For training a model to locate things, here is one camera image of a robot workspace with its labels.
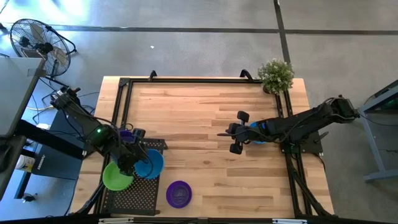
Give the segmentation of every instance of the purple bowl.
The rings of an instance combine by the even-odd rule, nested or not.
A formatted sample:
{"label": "purple bowl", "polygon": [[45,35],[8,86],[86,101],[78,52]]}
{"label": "purple bowl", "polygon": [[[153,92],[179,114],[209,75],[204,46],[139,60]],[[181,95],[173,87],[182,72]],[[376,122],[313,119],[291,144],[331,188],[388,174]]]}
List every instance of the purple bowl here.
{"label": "purple bowl", "polygon": [[183,208],[192,199],[191,187],[181,180],[173,182],[166,191],[166,199],[172,207]]}

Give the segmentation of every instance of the concrete floor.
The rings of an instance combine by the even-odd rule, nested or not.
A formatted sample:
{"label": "concrete floor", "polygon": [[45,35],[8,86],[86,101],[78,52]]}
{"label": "concrete floor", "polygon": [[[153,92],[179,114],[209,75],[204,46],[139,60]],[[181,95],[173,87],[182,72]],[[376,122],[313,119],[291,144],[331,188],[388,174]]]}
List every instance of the concrete floor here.
{"label": "concrete floor", "polygon": [[[10,0],[0,14],[5,25],[20,18],[49,24],[121,27],[277,28],[272,0],[141,0],[129,1]],[[395,0],[280,0],[286,29],[397,30]],[[99,91],[105,75],[236,77],[243,68],[256,74],[271,58],[283,58],[279,34],[199,34],[148,32],[61,32],[79,51],[60,80]],[[355,107],[398,78],[396,35],[287,35],[296,77],[305,80],[311,106],[342,94]],[[14,56],[6,35],[0,52]],[[49,92],[39,83],[38,99]],[[97,95],[82,98],[95,106]],[[33,113],[27,111],[25,118]],[[41,116],[51,122],[53,112]],[[376,171],[359,121],[332,124],[322,131],[326,175],[337,215],[398,222],[398,180],[365,184],[363,175]],[[10,185],[19,181],[16,172]],[[73,181],[33,176],[28,191],[40,200],[21,204],[9,187],[0,202],[0,220],[63,215]],[[14,212],[24,209],[24,213]]]}

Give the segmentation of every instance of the potted plant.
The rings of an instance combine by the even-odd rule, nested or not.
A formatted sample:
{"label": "potted plant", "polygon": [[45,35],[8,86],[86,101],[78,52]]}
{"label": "potted plant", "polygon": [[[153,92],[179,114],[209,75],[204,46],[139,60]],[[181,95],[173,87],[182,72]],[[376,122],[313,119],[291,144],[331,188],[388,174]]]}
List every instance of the potted plant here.
{"label": "potted plant", "polygon": [[262,89],[266,93],[279,95],[293,85],[293,68],[282,60],[272,59],[266,65],[262,64],[257,72],[262,82]]}

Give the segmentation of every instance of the desk leg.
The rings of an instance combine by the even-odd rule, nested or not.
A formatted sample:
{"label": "desk leg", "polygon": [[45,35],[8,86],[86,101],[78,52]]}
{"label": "desk leg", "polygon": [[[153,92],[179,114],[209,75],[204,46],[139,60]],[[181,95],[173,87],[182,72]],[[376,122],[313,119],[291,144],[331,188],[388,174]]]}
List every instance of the desk leg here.
{"label": "desk leg", "polygon": [[55,136],[41,128],[30,124],[27,121],[20,120],[15,135],[26,136],[27,138],[49,146],[57,151],[60,151],[68,156],[72,156],[77,159],[83,159],[83,153],[85,152],[82,148]]}

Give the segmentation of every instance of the wooden tabletop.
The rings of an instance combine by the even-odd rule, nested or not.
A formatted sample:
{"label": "wooden tabletop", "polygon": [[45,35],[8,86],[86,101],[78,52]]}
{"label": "wooden tabletop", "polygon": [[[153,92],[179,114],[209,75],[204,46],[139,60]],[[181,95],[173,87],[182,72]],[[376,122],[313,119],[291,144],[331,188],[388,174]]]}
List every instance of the wooden tabletop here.
{"label": "wooden tabletop", "polygon": [[[111,119],[120,77],[104,77],[95,115]],[[119,112],[120,124],[124,97]],[[304,81],[294,79],[290,98],[294,113],[309,109]],[[285,158],[274,143],[244,146],[241,155],[229,152],[231,138],[219,137],[239,110],[249,122],[277,117],[273,95],[260,85],[227,83],[135,83],[127,121],[146,130],[147,138],[165,139],[165,170],[160,175],[159,217],[293,217]],[[91,196],[100,181],[103,158],[83,161],[72,212]],[[307,184],[317,200],[333,213],[325,172],[319,158],[303,155]],[[190,204],[172,208],[165,199],[176,180],[193,191]],[[304,211],[301,191],[300,208]]]}

